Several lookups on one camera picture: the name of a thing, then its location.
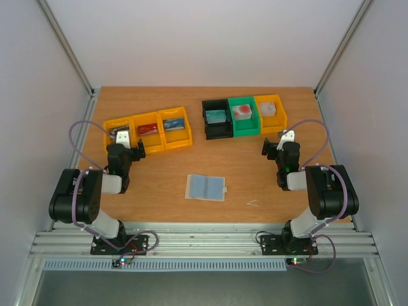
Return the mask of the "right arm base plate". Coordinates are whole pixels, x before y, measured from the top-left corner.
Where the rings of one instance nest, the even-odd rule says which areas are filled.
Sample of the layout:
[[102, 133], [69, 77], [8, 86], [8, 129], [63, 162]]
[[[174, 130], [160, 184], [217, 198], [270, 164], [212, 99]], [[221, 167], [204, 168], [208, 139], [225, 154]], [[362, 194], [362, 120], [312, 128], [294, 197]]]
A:
[[281, 235], [261, 235], [261, 252], [264, 256], [318, 255], [317, 246], [309, 238], [283, 238]]

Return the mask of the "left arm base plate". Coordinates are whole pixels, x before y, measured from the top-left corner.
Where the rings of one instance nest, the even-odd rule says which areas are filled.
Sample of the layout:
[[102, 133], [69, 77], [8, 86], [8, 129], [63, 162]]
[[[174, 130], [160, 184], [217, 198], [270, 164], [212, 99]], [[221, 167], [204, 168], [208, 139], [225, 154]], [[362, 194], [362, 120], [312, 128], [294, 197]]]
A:
[[111, 240], [94, 237], [91, 243], [90, 254], [94, 256], [119, 256], [135, 252], [139, 255], [146, 255], [149, 247], [149, 236], [146, 234], [138, 235], [128, 243], [131, 237], [132, 235], [125, 235], [124, 238]]

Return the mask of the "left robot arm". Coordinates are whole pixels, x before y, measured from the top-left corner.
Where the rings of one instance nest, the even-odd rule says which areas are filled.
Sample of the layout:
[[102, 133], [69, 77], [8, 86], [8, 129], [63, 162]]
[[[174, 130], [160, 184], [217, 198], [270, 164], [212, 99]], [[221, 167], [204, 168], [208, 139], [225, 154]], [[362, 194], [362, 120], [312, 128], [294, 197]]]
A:
[[142, 140], [136, 147], [122, 143], [107, 146], [107, 169], [65, 169], [48, 206], [53, 221], [72, 224], [104, 241], [114, 254], [129, 244], [123, 222], [110, 217], [100, 207], [102, 194], [124, 194], [129, 186], [131, 165], [146, 157]]

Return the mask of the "beige card holder wallet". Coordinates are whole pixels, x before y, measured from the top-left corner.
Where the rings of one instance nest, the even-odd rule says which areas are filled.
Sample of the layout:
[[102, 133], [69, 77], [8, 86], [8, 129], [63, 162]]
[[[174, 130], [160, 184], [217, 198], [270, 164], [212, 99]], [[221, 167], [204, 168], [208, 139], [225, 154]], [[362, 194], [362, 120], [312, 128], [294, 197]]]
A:
[[202, 201], [225, 201], [226, 179], [208, 175], [187, 176], [185, 199]]

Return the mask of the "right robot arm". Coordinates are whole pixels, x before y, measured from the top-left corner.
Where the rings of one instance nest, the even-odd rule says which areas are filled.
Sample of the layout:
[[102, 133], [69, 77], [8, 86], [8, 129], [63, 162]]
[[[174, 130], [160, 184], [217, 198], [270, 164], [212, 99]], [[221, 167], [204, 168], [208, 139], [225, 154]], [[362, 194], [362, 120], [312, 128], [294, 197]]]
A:
[[306, 190], [309, 206], [285, 223], [281, 233], [261, 232], [256, 241], [263, 255], [316, 255], [316, 233], [339, 219], [355, 215], [360, 202], [342, 165], [299, 168], [300, 144], [265, 140], [262, 155], [277, 165], [277, 184], [283, 191]]

